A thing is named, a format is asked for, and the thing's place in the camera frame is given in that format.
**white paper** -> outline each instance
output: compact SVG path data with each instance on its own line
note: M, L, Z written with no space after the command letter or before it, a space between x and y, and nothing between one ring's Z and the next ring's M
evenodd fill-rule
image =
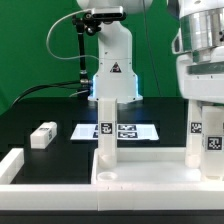
M71 140L97 140L98 125L77 124ZM155 125L153 124L118 124L118 140L158 140Z

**white post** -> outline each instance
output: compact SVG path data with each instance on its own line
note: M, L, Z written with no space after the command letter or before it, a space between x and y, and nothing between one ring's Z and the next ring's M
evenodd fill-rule
M189 100L185 164L199 168L202 148L202 112L199 101Z
M224 107L206 106L202 111L202 180L223 181L224 177Z
M117 164L117 100L102 98L98 102L99 166L113 168Z

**white rectangular block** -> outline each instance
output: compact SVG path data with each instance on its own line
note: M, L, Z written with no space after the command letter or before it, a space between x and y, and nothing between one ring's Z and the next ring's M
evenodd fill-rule
M23 149L12 149L0 163L0 184L10 184L23 164Z
M97 210L97 189L92 185L2 185L0 210Z
M105 185L98 187L98 210L133 210L132 185Z
M202 178L224 177L224 107L203 107Z
M30 135L32 149L45 149L57 135L57 124L45 122Z
M199 102L189 100L188 127L185 164L190 168L198 168L201 162L202 147L202 111Z
M98 129L100 166L113 167L117 161L117 100L115 98L99 100Z

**warning label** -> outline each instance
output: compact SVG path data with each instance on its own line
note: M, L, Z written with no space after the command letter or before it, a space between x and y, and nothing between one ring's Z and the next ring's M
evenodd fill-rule
M119 67L119 65L118 65L117 62L114 64L114 66L113 66L113 68L110 70L110 72L112 72L112 73L121 73L121 69L120 69L120 67Z

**white foam block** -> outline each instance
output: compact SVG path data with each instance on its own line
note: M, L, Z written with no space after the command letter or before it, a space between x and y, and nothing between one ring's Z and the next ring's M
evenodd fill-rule
M97 210L97 189L92 185L2 185L0 210Z
M30 135L32 149L45 149L57 135L57 124L45 122Z
M12 149L0 163L0 184L10 184L23 164L23 149Z

